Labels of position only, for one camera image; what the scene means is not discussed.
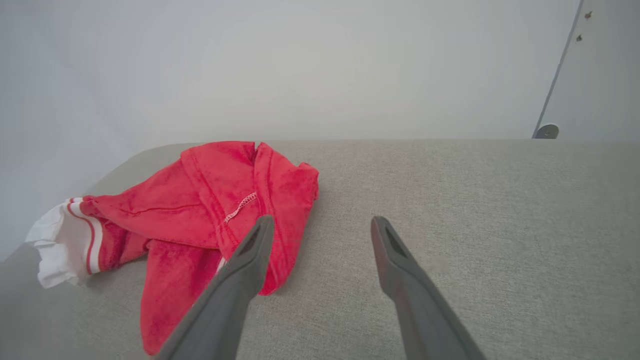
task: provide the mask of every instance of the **clothing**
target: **clothing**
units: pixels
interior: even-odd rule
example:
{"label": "clothing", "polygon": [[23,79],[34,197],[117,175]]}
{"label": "clothing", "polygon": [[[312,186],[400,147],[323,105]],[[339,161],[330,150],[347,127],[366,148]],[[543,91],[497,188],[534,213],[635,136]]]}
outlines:
{"label": "clothing", "polygon": [[153,355],[262,215],[273,215],[275,228],[260,294],[286,281],[317,199],[317,177],[310,165],[296,167],[264,143],[208,143],[120,195],[68,200],[40,219],[27,241],[40,250],[45,288],[148,254],[140,325]]}

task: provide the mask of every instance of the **white stitching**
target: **white stitching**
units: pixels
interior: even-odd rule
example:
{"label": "white stitching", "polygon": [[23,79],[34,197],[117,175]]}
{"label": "white stitching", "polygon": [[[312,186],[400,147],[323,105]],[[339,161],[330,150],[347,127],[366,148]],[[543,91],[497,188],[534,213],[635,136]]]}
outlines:
{"label": "white stitching", "polygon": [[258,195],[256,195],[255,192],[247,195],[244,199],[242,199],[242,201],[240,202],[240,205],[238,205],[238,208],[233,213],[225,216],[225,222],[229,222],[229,220],[233,219],[234,216],[238,215],[238,211],[240,211],[240,209],[242,209],[245,205],[247,205],[251,201],[257,199],[257,197]]}

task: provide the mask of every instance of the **gray tabletop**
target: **gray tabletop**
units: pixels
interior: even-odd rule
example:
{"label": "gray tabletop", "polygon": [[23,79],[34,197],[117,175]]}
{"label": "gray tabletop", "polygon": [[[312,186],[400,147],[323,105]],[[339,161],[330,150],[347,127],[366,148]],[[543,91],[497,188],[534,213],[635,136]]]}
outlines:
{"label": "gray tabletop", "polygon": [[[270,142],[320,171],[283,288],[251,303],[239,359],[400,359],[369,222],[386,216],[490,359],[640,357],[640,147],[555,140]],[[134,156],[118,193],[194,144]],[[85,287],[0,264],[0,358],[144,358],[145,261]]]}

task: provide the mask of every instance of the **red garment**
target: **red garment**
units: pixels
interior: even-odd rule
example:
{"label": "red garment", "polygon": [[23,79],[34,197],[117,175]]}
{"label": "red garment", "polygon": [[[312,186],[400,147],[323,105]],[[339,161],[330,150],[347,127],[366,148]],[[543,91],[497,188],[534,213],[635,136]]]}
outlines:
{"label": "red garment", "polygon": [[184,151],[120,195],[86,196],[79,205],[72,199],[67,210],[92,228],[83,256],[89,274],[148,253],[140,326],[153,355],[215,275],[221,257],[231,257],[262,215],[273,215],[275,230],[260,294],[286,281],[317,199],[317,176],[310,165],[296,167],[264,143],[257,149],[252,142],[208,143]]}

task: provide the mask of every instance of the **red stripe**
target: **red stripe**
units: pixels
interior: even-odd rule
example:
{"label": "red stripe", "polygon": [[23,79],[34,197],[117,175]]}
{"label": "red stripe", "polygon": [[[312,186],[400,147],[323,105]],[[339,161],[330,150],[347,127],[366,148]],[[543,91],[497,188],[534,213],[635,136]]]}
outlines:
{"label": "red stripe", "polygon": [[77,217],[78,219],[84,220],[84,222],[86,222],[87,225],[89,225],[89,228],[91,229],[91,242],[89,243],[89,250],[87,250],[86,252],[86,272],[89,273],[89,275],[91,275],[93,273],[91,272],[91,265],[89,264],[89,260],[91,259],[91,249],[93,248],[93,240],[95,239],[95,229],[93,228],[93,225],[89,220],[74,214],[74,212],[71,210],[71,203],[73,203],[73,201],[74,200],[71,199],[71,201],[67,204],[67,210],[69,210],[69,213],[71,215]]}

